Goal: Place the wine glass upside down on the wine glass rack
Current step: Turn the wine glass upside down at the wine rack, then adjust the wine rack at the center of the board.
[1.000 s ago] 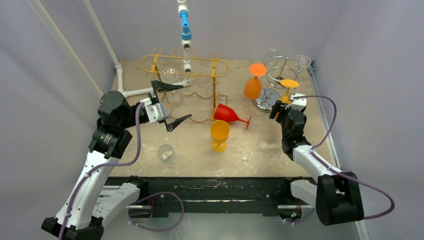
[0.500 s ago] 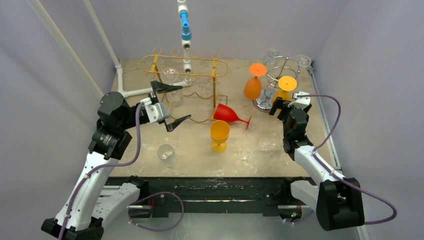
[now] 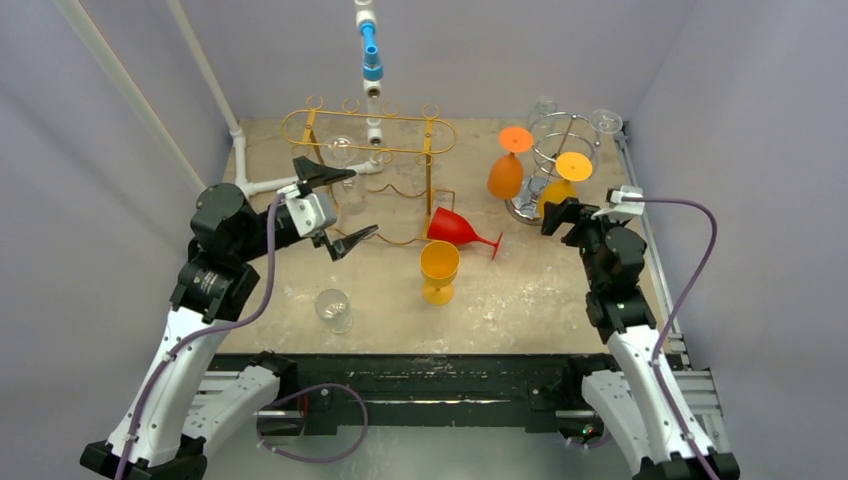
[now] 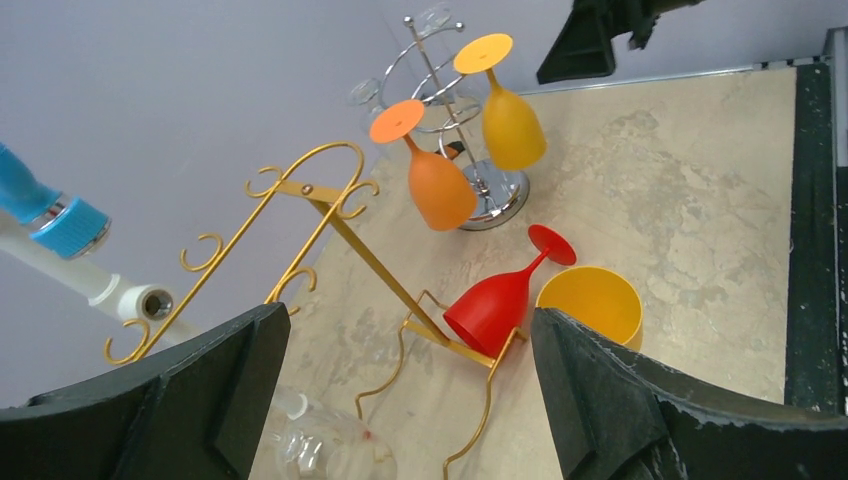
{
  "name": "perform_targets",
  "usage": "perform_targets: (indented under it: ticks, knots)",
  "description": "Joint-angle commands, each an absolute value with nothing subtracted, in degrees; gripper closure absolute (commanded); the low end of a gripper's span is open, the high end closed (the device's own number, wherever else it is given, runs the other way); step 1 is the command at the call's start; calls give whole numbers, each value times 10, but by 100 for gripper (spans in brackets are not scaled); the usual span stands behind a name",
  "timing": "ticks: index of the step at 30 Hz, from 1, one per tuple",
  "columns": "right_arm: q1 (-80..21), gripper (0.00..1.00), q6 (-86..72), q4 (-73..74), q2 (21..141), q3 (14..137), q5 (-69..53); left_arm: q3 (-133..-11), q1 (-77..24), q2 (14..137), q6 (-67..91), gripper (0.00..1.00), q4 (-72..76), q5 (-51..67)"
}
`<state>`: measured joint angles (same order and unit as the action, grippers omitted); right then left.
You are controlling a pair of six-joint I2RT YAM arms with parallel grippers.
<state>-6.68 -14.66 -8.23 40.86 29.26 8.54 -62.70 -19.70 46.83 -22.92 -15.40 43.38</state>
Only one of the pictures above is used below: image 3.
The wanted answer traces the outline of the red plastic goblet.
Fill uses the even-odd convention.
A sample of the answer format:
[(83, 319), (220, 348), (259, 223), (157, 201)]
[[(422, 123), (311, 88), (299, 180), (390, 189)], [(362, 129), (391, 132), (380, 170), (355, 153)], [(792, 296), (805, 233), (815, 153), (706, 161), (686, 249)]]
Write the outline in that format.
[(454, 246), (469, 243), (482, 243), (493, 248), (491, 259), (495, 260), (503, 238), (500, 234), (495, 241), (487, 240), (477, 234), (471, 223), (462, 215), (443, 207), (437, 207), (425, 231), (428, 240), (448, 242)]

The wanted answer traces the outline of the orange plastic goblet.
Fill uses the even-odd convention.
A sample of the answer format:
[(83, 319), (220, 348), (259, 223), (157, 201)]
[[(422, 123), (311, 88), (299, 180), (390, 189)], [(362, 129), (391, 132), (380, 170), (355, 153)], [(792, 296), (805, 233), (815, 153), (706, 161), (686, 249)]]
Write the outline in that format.
[(506, 154), (493, 164), (487, 180), (487, 189), (495, 198), (508, 200), (519, 194), (524, 168), (518, 155), (530, 150), (533, 142), (533, 135), (521, 126), (509, 126), (499, 133), (498, 143)]

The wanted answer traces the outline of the round clear wine glass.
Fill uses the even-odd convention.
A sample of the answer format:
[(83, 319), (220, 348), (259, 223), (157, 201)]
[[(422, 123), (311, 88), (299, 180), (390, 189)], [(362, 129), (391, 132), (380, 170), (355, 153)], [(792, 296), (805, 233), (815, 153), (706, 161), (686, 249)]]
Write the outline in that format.
[[(336, 169), (353, 169), (358, 165), (358, 145), (346, 135), (330, 137), (322, 146), (322, 156), (327, 166)], [(366, 184), (361, 175), (333, 183), (329, 187), (339, 210), (349, 216), (358, 215), (366, 208)]]

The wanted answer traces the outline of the patterned clear goblet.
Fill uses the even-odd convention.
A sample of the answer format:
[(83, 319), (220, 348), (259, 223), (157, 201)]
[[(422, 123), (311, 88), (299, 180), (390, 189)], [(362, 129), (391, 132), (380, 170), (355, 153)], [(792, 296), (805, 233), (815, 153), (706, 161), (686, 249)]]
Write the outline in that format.
[(540, 96), (536, 99), (526, 119), (526, 129), (533, 135), (535, 141), (542, 140), (553, 131), (557, 123), (557, 117), (553, 114), (558, 111), (558, 104), (554, 98)]

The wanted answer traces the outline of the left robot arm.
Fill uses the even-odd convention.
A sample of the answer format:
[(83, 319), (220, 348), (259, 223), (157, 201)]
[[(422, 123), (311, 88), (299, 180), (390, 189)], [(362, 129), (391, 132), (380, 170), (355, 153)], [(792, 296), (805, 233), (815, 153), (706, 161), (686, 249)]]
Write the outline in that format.
[(376, 232), (365, 227), (337, 240), (326, 187), (354, 176), (306, 157), (293, 161), (295, 179), (281, 187), (263, 212), (232, 183), (207, 187), (190, 221), (193, 233), (178, 273), (156, 355), (127, 413), (108, 438), (88, 444), (82, 467), (109, 479), (200, 479), (211, 457), (265, 406), (284, 409), (305, 396), (296, 365), (264, 351), (254, 356), (209, 403), (194, 398), (223, 340), (254, 321), (244, 307), (257, 285), (270, 302), (275, 274), (260, 275), (257, 258), (274, 262), (281, 248), (307, 240), (339, 260)]

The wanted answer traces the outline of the clear champagne flute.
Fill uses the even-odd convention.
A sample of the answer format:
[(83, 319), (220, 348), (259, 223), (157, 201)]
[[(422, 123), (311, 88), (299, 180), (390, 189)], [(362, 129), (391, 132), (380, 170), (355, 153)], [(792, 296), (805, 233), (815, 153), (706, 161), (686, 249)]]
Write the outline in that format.
[(625, 122), (616, 112), (608, 109), (596, 109), (588, 116), (592, 128), (599, 135), (616, 135), (624, 129)]

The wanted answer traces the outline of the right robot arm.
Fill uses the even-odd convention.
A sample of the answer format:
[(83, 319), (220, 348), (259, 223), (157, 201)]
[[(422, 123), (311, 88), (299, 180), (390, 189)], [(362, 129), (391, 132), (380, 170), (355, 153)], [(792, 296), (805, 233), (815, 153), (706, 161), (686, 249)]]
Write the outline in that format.
[(571, 227), (562, 242), (579, 252), (587, 316), (618, 366), (569, 373), (561, 392), (569, 404), (589, 404), (600, 415), (635, 479), (738, 479), (735, 456), (718, 450), (688, 406), (663, 354), (667, 333), (639, 285), (648, 246), (627, 224), (645, 203), (624, 196), (607, 209), (576, 198), (544, 206), (543, 235)]

